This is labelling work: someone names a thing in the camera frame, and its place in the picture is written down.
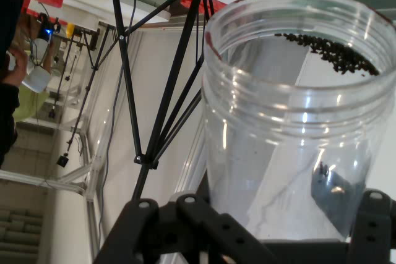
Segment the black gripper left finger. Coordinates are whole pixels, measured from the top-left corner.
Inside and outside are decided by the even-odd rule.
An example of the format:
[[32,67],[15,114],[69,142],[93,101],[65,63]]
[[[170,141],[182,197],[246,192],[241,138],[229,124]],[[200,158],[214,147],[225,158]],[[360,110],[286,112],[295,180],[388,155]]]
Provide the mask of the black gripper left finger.
[[126,203],[95,263],[158,263],[179,253],[187,263],[278,263],[232,216],[184,194],[160,207],[152,199]]

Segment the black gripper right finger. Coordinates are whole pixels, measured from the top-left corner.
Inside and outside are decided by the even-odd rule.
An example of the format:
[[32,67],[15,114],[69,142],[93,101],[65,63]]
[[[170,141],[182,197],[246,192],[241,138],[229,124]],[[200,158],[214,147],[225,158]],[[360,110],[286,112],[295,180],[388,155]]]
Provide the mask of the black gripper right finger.
[[395,201],[388,195],[320,164],[312,172],[311,197],[337,232],[350,237],[345,263],[390,262]]

